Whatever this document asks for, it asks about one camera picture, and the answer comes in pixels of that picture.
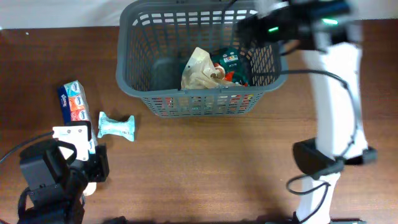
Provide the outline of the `Kleenex tissue multipack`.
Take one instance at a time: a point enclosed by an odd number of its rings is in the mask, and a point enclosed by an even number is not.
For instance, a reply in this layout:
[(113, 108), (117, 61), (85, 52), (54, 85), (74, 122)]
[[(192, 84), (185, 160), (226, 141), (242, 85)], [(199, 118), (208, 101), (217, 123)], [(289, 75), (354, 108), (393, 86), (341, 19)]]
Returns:
[(66, 83), (57, 89), (58, 99), (65, 126), (72, 121), (89, 121), (91, 123), (91, 140), (88, 152), (95, 154), (98, 145), (93, 123), (91, 122), (89, 106), (83, 86), (78, 80)]

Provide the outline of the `green Nescafe coffee bag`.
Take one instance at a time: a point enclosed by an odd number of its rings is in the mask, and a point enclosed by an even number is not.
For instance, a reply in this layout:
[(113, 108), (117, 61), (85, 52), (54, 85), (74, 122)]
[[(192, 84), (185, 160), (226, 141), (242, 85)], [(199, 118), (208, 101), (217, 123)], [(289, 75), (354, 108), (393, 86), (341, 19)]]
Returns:
[(243, 70), (238, 51), (235, 48), (223, 48), (210, 54), (216, 68), (224, 69), (224, 79), (242, 86), (249, 86), (249, 80)]

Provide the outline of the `grey plastic basket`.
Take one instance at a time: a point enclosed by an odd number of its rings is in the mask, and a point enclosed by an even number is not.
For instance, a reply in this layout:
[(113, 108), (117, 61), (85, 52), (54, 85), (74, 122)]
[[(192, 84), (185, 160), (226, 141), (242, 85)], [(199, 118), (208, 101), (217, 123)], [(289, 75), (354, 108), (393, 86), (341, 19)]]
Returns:
[(239, 21), (255, 1), (136, 1), (119, 20), (116, 81), (157, 116), (216, 116), (251, 111), (280, 88), (279, 46), (246, 47)]

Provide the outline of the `San Remo spaghetti packet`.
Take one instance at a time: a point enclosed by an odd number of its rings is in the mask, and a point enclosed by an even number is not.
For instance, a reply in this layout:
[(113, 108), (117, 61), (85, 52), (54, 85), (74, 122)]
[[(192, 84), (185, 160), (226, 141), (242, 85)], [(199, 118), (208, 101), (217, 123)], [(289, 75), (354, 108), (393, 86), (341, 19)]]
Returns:
[(142, 101), (157, 116), (221, 116), (245, 114), (263, 97), (263, 93), (243, 95), (169, 96), (143, 98)]

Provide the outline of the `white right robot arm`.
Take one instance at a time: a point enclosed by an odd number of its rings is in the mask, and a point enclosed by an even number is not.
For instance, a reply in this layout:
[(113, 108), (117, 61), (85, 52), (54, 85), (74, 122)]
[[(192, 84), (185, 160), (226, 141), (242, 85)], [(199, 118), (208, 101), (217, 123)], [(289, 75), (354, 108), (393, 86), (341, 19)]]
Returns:
[(317, 113), (317, 135), (293, 145), (302, 188), (289, 223), (331, 223), (336, 184), (346, 166), (377, 159), (364, 133), (359, 73), (362, 30), (350, 1), (256, 1), (255, 14), (238, 23), (246, 44), (262, 46), (292, 40), (310, 77)]

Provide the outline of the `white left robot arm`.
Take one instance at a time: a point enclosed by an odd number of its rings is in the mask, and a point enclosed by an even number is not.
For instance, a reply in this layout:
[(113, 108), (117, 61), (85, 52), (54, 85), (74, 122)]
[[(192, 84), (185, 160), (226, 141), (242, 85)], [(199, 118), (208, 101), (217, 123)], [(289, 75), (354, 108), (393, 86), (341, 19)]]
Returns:
[(106, 145), (95, 147), (87, 161), (77, 161), (77, 148), (48, 139), (20, 153), (20, 168), (28, 187), (18, 201), (19, 223), (81, 223), (83, 191), (90, 182), (109, 175)]

